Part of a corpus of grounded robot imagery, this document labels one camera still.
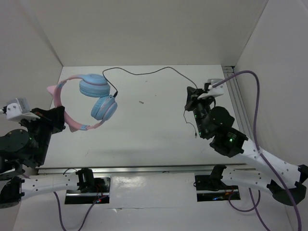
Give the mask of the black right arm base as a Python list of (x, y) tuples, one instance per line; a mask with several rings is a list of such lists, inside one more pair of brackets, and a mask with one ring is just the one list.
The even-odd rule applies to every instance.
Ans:
[(214, 182), (209, 175), (195, 175), (193, 186), (196, 188), (198, 202), (240, 200), (238, 186), (226, 186), (222, 182)]

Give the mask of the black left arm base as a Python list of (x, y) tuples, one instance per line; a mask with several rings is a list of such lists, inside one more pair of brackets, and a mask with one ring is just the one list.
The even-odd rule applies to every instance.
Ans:
[(110, 202), (110, 176), (94, 176), (89, 168), (76, 171), (81, 183), (77, 190), (67, 190), (66, 205), (108, 204)]

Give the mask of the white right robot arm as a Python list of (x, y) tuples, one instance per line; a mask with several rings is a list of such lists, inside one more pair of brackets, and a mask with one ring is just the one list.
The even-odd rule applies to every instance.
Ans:
[(209, 190), (223, 186), (246, 186), (270, 193), (284, 204), (299, 204), (306, 196), (303, 184), (308, 178), (306, 165), (292, 165), (267, 151), (257, 150), (256, 144), (245, 134), (233, 128), (234, 117), (221, 106), (215, 105), (214, 96), (207, 91), (187, 87), (186, 111), (192, 111), (200, 138), (211, 140), (209, 144), (217, 153), (228, 158), (243, 161), (256, 171), (244, 172), (226, 165), (214, 166)]

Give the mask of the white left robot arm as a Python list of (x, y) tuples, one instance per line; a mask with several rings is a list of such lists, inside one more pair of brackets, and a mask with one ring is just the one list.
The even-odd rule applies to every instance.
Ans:
[(35, 108), (28, 115), (20, 114), (21, 128), (0, 138), (0, 179), (6, 184), (0, 191), (2, 209), (18, 205), (27, 198), (60, 190), (90, 192), (94, 178), (77, 172), (44, 180), (22, 179), (23, 167), (35, 169), (44, 164), (51, 136), (65, 129), (64, 107), (50, 110)]

